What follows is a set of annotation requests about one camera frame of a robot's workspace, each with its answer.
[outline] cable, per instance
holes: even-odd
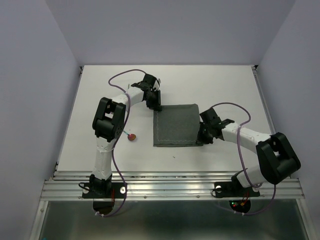
[[[246,198],[246,199],[249,198],[249,191],[247,191],[247,192],[244,194],[244,196],[243,196],[243,198],[242,198],[242,200],[241,200],[242,203],[243,203],[243,201],[245,200],[245,198]]]
[[[85,186],[81,186],[81,184],[84,184],[84,182],[79,182],[78,186],[88,192],[90,192],[90,189],[89,188],[86,188]]]
[[[242,200],[241,200],[241,203],[240,203],[240,205],[241,206],[244,206],[247,202],[248,202],[248,200],[249,200],[249,191],[246,193],[246,196],[244,196],[243,198],[242,198]]]
[[[144,74],[147,74],[145,71],[141,70],[141,69],[131,69],[131,70],[127,70],[127,71],[123,71],[123,72],[120,72],[116,75],[114,75],[113,77],[111,77],[109,80],[108,80],[108,84],[111,86],[111,87],[115,87],[117,89],[120,89],[122,92],[124,92],[124,94],[127,96],[128,98],[128,111],[127,111],[127,114],[126,114],[126,118],[125,118],[125,121],[124,121],[124,126],[126,126],[127,124],[127,121],[129,119],[129,114],[130,114],[130,108],[131,108],[131,99],[130,99],[130,96],[127,94],[126,90],[124,90],[122,87],[118,86],[118,85],[115,85],[115,84],[112,84],[111,83],[111,80],[122,75],[122,74],[126,74],[126,73],[129,73],[129,72],[134,72],[134,71],[138,71],[138,72],[142,72]],[[111,151],[111,156],[112,156],[112,162],[113,162],[113,165],[116,169],[116,171],[118,172],[120,178],[122,179],[123,181],[123,184],[124,184],[124,187],[125,187],[125,194],[124,194],[124,198],[123,198],[123,201],[121,203],[121,205],[118,207],[118,209],[116,211],[114,211],[113,213],[111,214],[108,214],[108,215],[104,215],[104,214],[100,214],[99,212],[94,211],[94,213],[100,217],[103,217],[103,218],[107,218],[107,217],[111,217],[111,216],[114,216],[117,212],[120,211],[120,209],[123,207],[123,205],[125,204],[126,202],[126,199],[127,199],[127,191],[128,191],[128,188],[127,188],[127,183],[126,183],[126,180],[124,178],[124,176],[122,175],[121,171],[119,170],[117,164],[116,164],[116,160],[115,160],[115,147],[116,147],[116,144],[117,142],[119,141],[120,137],[117,138],[117,140],[115,141],[114,145],[113,145],[113,148],[112,148],[112,151]]]
[[[237,129],[236,145],[237,145],[237,148],[238,148],[239,158],[240,158],[240,161],[241,161],[241,166],[242,166],[243,173],[244,173],[244,175],[245,175],[246,180],[247,180],[248,183],[251,185],[251,187],[253,187],[253,188],[259,188],[259,187],[261,187],[262,184],[254,185],[254,184],[250,181],[250,179],[249,179],[249,176],[248,176],[248,173],[247,173],[247,169],[246,169],[246,166],[245,166],[245,162],[244,162],[244,159],[243,159],[243,156],[242,156],[242,153],[241,153],[241,144],[240,144],[240,142],[241,142],[241,140],[240,140],[240,130],[241,130],[241,127],[251,121],[251,115],[250,115],[249,111],[248,111],[247,109],[245,109],[243,106],[240,106],[240,105],[238,105],[238,104],[236,104],[236,103],[233,103],[233,102],[220,102],[220,103],[217,103],[217,104],[211,106],[210,108],[213,109],[214,107],[219,106],[219,105],[223,105],[223,104],[228,104],[228,105],[236,106],[236,107],[244,110],[244,111],[246,112],[246,114],[248,115],[248,120],[247,120],[247,121],[244,121],[243,123],[241,123],[241,124],[239,125],[239,128]],[[274,199],[275,199],[275,196],[276,196],[276,188],[277,188],[276,185],[274,185],[273,195],[272,195],[272,198],[271,198],[269,204],[268,204],[265,208],[263,208],[263,209],[261,209],[261,210],[259,210],[259,211],[256,211],[256,212],[242,213],[242,212],[237,212],[237,211],[230,210],[230,209],[225,208],[225,207],[221,207],[220,205],[216,205],[216,206],[219,207],[219,208],[221,208],[221,209],[225,209],[225,210],[227,210],[227,211],[229,211],[229,212],[234,212],[235,214],[246,215],[246,216],[256,215],[256,214],[259,214],[259,213],[264,212],[265,210],[267,210],[267,209],[271,206],[271,204],[273,203],[273,201],[274,201]]]

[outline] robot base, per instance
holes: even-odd
[[[233,182],[231,181],[218,181],[214,183],[214,189],[211,195],[215,198],[242,198],[245,194],[249,192],[249,196],[259,197],[260,192],[254,191],[252,187],[246,188],[235,188]]]
[[[83,184],[85,188],[90,189],[90,183],[85,182]],[[94,191],[82,191],[82,198],[83,199],[124,199],[126,196],[126,188],[123,182],[113,182],[111,184],[111,189],[106,194],[99,194]]]

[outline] black mounting bracket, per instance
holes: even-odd
[[[142,100],[145,101],[147,108],[161,111],[161,91],[154,88],[156,82],[160,86],[160,82],[155,76],[146,73],[142,81],[132,84],[131,87],[136,87],[143,91]]]
[[[101,180],[91,174],[89,182],[84,182],[83,187],[89,191],[82,191],[83,199],[123,199],[125,198],[125,184],[112,182],[112,175],[107,180]]]
[[[256,146],[260,170],[271,184],[278,184],[301,168],[301,163],[287,137],[280,132]]]
[[[222,129],[235,122],[231,119],[221,121],[221,118],[213,108],[200,113],[200,117],[203,122],[200,122],[197,141],[203,144],[213,144],[214,138],[224,140]]]
[[[246,193],[249,192],[249,196],[251,197],[259,197],[260,192],[254,191],[252,187],[241,187],[235,188],[235,185],[232,181],[218,181],[214,183],[214,189],[211,194],[215,198],[241,198]]]
[[[106,116],[110,113],[113,113],[112,118]],[[109,143],[119,138],[124,130],[125,115],[126,105],[106,97],[101,98],[92,123],[96,137],[102,137]]]

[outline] gray towel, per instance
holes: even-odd
[[[164,105],[153,112],[153,146],[192,147],[197,143],[200,127],[197,104]]]

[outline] glass panel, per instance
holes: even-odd
[[[251,201],[251,212],[268,204]],[[98,217],[90,201],[53,201],[40,240],[304,240],[295,200],[275,200],[265,212],[239,216],[217,201],[139,201],[125,203],[113,217]],[[227,201],[220,205],[229,208]]]

